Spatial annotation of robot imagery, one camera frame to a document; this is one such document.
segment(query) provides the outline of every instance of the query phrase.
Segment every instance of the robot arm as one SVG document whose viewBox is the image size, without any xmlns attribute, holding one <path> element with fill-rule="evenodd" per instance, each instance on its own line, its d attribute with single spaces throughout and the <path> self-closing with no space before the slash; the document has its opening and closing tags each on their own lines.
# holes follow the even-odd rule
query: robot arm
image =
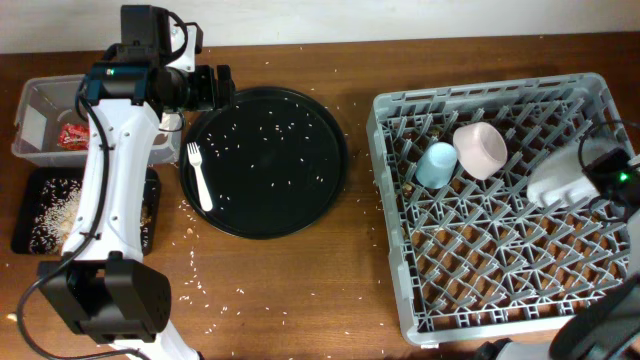
<svg viewBox="0 0 640 360">
<path fill-rule="evenodd" d="M 37 287 L 75 334 L 137 349 L 128 352 L 132 358 L 195 360 L 202 357 L 169 321 L 168 279 L 142 264 L 144 178 L 162 113 L 222 108 L 232 104 L 235 86 L 228 66 L 218 66 L 216 80 L 208 65 L 195 65 L 202 49 L 197 24 L 162 8 L 123 6 L 121 29 L 122 42 L 110 47 L 107 61 L 93 65 L 78 90 L 77 101 L 91 117 L 78 215 L 63 261 L 40 263 L 40 280 L 19 304 L 19 326 L 29 345 L 48 356 L 21 319 Z"/>
</svg>

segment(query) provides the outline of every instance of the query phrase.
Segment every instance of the white object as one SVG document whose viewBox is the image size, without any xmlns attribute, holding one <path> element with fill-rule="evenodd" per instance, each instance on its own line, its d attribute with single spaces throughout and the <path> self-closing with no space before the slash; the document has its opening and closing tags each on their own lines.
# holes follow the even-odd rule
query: white object
<svg viewBox="0 0 640 360">
<path fill-rule="evenodd" d="M 541 344 L 521 344 L 510 342 L 505 345 L 496 360 L 547 360 L 550 342 Z"/>
<path fill-rule="evenodd" d="M 451 180 L 457 162 L 453 146 L 444 142 L 435 143 L 418 161 L 416 178 L 424 187 L 440 189 Z"/>
<path fill-rule="evenodd" d="M 120 39 L 119 27 L 113 24 L 120 23 L 123 3 L 136 2 L 4 0 L 1 52 L 103 51 Z M 205 46 L 640 30 L 637 0 L 159 0 L 153 4 L 193 19 L 205 34 L 218 34 L 205 37 Z M 69 19 L 66 14 L 73 14 L 73 21 L 61 21 Z M 547 37 L 539 40 L 539 46 L 545 46 Z"/>
<path fill-rule="evenodd" d="M 175 61 L 167 64 L 167 66 L 184 70 L 186 72 L 193 72 L 196 66 L 196 33 L 197 27 L 195 25 L 187 25 L 187 33 L 189 39 L 187 40 L 187 47 L 184 50 L 184 54 Z M 178 50 L 182 44 L 184 44 L 184 33 L 177 26 L 171 26 L 171 51 Z"/>
<path fill-rule="evenodd" d="M 142 262 L 140 247 L 140 210 L 147 159 L 153 139 L 158 134 L 160 119 L 155 111 L 144 103 L 131 105 L 129 99 L 101 100 L 93 107 L 98 121 L 105 130 L 107 141 L 114 149 L 109 157 L 107 196 L 102 219 L 97 233 L 100 241 L 92 241 L 76 258 L 82 260 L 105 260 L 111 251 L 120 251 L 125 259 Z M 94 122 L 90 121 L 89 150 L 82 184 L 82 195 L 76 223 L 63 253 L 74 251 L 84 236 L 80 232 L 91 227 L 102 183 L 102 141 Z M 142 340 L 116 340 L 110 344 L 115 349 L 133 348 L 153 360 L 197 360 L 198 353 L 191 349 L 180 334 L 168 322 L 165 329 L 156 334 L 152 343 Z"/>
<path fill-rule="evenodd" d="M 453 146 L 462 167 L 478 180 L 486 180 L 507 163 L 507 145 L 502 135 L 485 122 L 457 129 Z"/>
<path fill-rule="evenodd" d="M 204 181 L 202 175 L 202 155 L 200 155 L 200 148 L 196 143 L 187 144 L 187 152 L 189 154 L 189 163 L 193 166 L 196 172 L 196 183 L 198 185 L 198 197 L 200 198 L 200 207 L 204 211 L 210 211 L 213 209 L 213 203 L 211 202 L 211 196 L 209 195 L 209 189 L 207 183 Z"/>
<path fill-rule="evenodd" d="M 529 201 L 547 207 L 561 200 L 561 206 L 565 207 L 598 196 L 598 190 L 582 173 L 578 145 L 573 143 L 556 150 L 533 170 L 527 184 Z M 585 165 L 619 146 L 605 139 L 585 141 L 582 149 Z"/>
<path fill-rule="evenodd" d="M 163 130 L 164 132 L 161 132 L 160 134 L 169 136 L 171 131 L 178 129 L 181 126 L 181 123 L 182 119 L 180 118 L 180 115 L 175 113 L 163 113 L 160 121 L 160 130 Z"/>
<path fill-rule="evenodd" d="M 629 221 L 627 221 L 627 231 L 629 232 L 629 267 L 627 268 L 627 276 L 640 272 L 640 211 L 636 211 Z"/>
<path fill-rule="evenodd" d="M 142 340 L 116 340 L 110 344 L 116 350 L 140 349 L 151 360 L 198 360 L 198 352 L 190 348 L 176 330 L 171 320 L 161 333 L 156 335 L 152 343 Z M 136 356 L 127 355 L 130 359 L 138 360 Z"/>
<path fill-rule="evenodd" d="M 47 128 L 47 118 L 40 114 L 38 110 L 27 105 L 22 122 L 22 140 L 28 142 L 33 147 L 42 151 L 44 141 L 44 129 Z"/>
</svg>

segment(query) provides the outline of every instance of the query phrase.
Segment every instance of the dish rack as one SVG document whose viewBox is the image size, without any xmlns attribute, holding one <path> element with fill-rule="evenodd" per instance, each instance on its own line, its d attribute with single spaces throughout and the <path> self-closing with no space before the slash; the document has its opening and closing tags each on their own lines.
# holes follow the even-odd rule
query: dish rack
<svg viewBox="0 0 640 360">
<path fill-rule="evenodd" d="M 620 284 L 629 261 L 623 223 L 601 223 L 587 199 L 538 208 L 528 175 L 591 124 L 619 119 L 604 79 L 574 74 L 382 94 L 367 122 L 389 237 L 400 327 L 414 345 L 557 329 Z M 485 181 L 457 165 L 448 186 L 413 180 L 436 141 L 486 121 L 506 165 Z M 597 134 L 633 148 L 622 125 Z M 595 212 L 620 216 L 602 202 Z"/>
</svg>

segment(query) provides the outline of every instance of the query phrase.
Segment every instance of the black cable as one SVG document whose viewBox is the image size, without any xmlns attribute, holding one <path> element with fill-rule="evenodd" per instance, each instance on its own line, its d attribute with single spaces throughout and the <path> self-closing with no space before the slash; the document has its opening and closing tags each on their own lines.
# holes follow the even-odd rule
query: black cable
<svg viewBox="0 0 640 360">
<path fill-rule="evenodd" d="M 111 61 L 118 54 L 118 46 L 120 44 L 111 44 L 102 55 L 102 61 Z"/>
<path fill-rule="evenodd" d="M 189 32 L 187 31 L 187 25 L 185 25 L 182 19 L 180 19 L 180 17 L 174 12 L 169 11 L 168 15 L 176 22 L 176 25 L 180 28 L 180 30 L 182 30 L 182 33 L 184 34 L 184 43 L 178 50 L 172 52 L 171 55 L 167 57 L 166 61 L 160 64 L 161 66 L 170 64 L 184 55 L 184 52 L 187 50 L 187 43 L 189 42 Z"/>
<path fill-rule="evenodd" d="M 67 268 L 67 266 L 69 266 L 69 264 L 71 264 L 71 262 L 75 258 L 77 258 L 87 248 L 87 246 L 89 246 L 89 244 L 91 243 L 91 240 L 97 236 L 96 231 L 98 229 L 98 225 L 100 224 L 100 219 L 102 218 L 102 212 L 104 211 L 104 205 L 107 197 L 107 185 L 108 185 L 108 179 L 109 179 L 109 151 L 110 151 L 108 146 L 109 143 L 107 140 L 107 135 L 104 132 L 104 128 L 102 127 L 102 124 L 100 124 L 98 117 L 96 116 L 95 112 L 93 111 L 93 109 L 91 108 L 87 100 L 84 97 L 78 97 L 78 100 L 80 103 L 82 103 L 82 106 L 85 108 L 87 113 L 89 113 L 89 115 L 91 116 L 91 119 L 93 120 L 93 123 L 95 124 L 96 129 L 98 130 L 98 134 L 100 135 L 100 140 L 102 141 L 102 154 L 103 154 L 102 183 L 100 185 L 100 196 L 98 198 L 98 206 L 96 207 L 96 213 L 93 217 L 93 222 L 91 223 L 89 232 L 85 234 L 84 240 L 82 241 L 80 246 L 66 260 L 64 260 L 55 270 L 39 278 L 33 284 L 31 284 L 31 286 L 29 286 L 29 288 L 27 288 L 27 290 L 20 297 L 20 301 L 18 301 L 18 307 L 16 309 L 18 330 L 20 331 L 20 334 L 24 338 L 27 345 L 29 345 L 29 347 L 33 351 L 35 351 L 38 355 L 46 359 L 94 360 L 94 359 L 103 359 L 106 357 L 111 357 L 116 355 L 133 355 L 143 360 L 150 360 L 147 356 L 145 356 L 144 354 L 141 354 L 139 349 L 124 349 L 124 350 L 108 351 L 104 353 L 97 353 L 97 354 L 90 354 L 90 355 L 83 355 L 83 356 L 71 356 L 71 357 L 57 356 L 47 352 L 46 350 L 41 348 L 35 342 L 35 340 L 33 340 L 31 335 L 29 335 L 26 324 L 24 322 L 24 307 L 27 303 L 27 300 L 29 299 L 29 296 L 31 296 L 31 294 L 33 294 L 34 291 L 40 288 L 40 286 L 46 284 L 54 276 L 64 271 Z"/>
<path fill-rule="evenodd" d="M 80 94 L 82 94 L 82 92 L 83 92 L 84 83 L 85 83 L 86 79 L 87 79 L 86 76 L 82 77 L 82 81 L 80 81 L 80 85 L 78 85 L 78 90 L 76 90 L 76 96 L 75 96 L 75 99 L 73 101 L 73 105 L 75 106 L 76 113 L 78 114 L 80 119 L 82 119 L 84 122 L 89 122 L 87 120 L 87 118 L 80 111 L 80 106 L 79 106 L 79 97 L 80 97 Z"/>
<path fill-rule="evenodd" d="M 627 120 L 610 120 L 597 125 L 591 125 L 589 130 L 587 130 L 587 132 L 580 139 L 580 144 L 578 145 L 578 162 L 580 163 L 580 167 L 582 168 L 583 171 L 587 168 L 586 165 L 584 164 L 584 158 L 582 157 L 582 149 L 584 147 L 585 141 L 587 140 L 589 135 L 591 135 L 591 133 L 594 132 L 596 129 L 599 129 L 605 125 L 614 125 L 614 124 L 629 125 L 640 130 L 640 123 L 637 123 L 635 121 L 627 121 Z M 633 166 L 629 166 L 621 171 L 631 171 L 631 170 L 637 169 L 638 167 L 640 167 L 640 163 Z M 620 171 L 615 171 L 611 173 L 593 173 L 593 174 L 597 176 L 611 176 L 611 175 L 617 174 L 618 172 Z"/>
<path fill-rule="evenodd" d="M 582 136 L 582 138 L 580 139 L 580 144 L 578 144 L 578 162 L 580 163 L 580 168 L 582 169 L 582 172 L 586 172 L 586 165 L 584 163 L 584 158 L 582 156 L 582 150 L 584 148 L 584 143 L 587 141 L 587 138 L 589 137 L 589 135 L 591 135 L 591 133 L 593 133 L 595 130 L 600 129 L 601 127 L 605 126 L 605 125 L 615 125 L 615 124 L 622 124 L 622 125 L 629 125 L 632 126 L 636 129 L 640 130 L 640 123 L 634 122 L 634 121 L 627 121 L 627 120 L 610 120 L 610 121 L 605 121 L 602 123 L 599 123 L 597 125 L 591 125 L 591 127 L 589 127 L 589 129 L 587 130 L 587 132 Z M 613 172 L 607 172 L 607 173 L 601 173 L 601 172 L 589 172 L 590 175 L 592 176 L 596 176 L 596 177 L 609 177 L 612 175 L 616 175 L 618 173 L 622 172 L 632 172 L 634 170 L 636 170 L 637 168 L 640 167 L 640 163 L 636 164 L 636 165 L 631 165 L 631 166 L 627 166 L 625 169 L 622 170 L 617 170 L 617 171 L 613 171 Z M 600 200 L 607 200 L 607 201 L 611 201 L 611 198 L 605 198 L 603 196 L 597 196 L 593 199 L 591 199 L 591 201 L 589 202 L 588 208 L 587 210 L 589 211 L 589 213 L 592 216 L 595 216 L 598 221 L 601 222 L 608 222 L 608 223 L 615 223 L 615 222 L 627 222 L 627 220 L 629 219 L 629 209 L 631 208 L 631 205 L 625 201 L 625 203 L 623 204 L 623 208 L 624 208 L 624 214 L 622 217 L 620 218 L 602 218 L 601 216 L 599 216 L 598 214 L 594 214 L 593 211 L 591 211 L 591 209 L 593 208 L 593 205 L 595 205 L 598 201 Z"/>
<path fill-rule="evenodd" d="M 160 132 L 178 132 L 178 131 L 182 131 L 184 129 L 184 127 L 187 125 L 187 119 L 185 119 L 184 114 L 182 113 L 182 111 L 180 111 L 178 113 L 178 115 L 180 116 L 180 122 L 182 123 L 179 128 L 177 128 L 175 130 L 158 129 L 158 131 L 160 131 Z"/>
</svg>

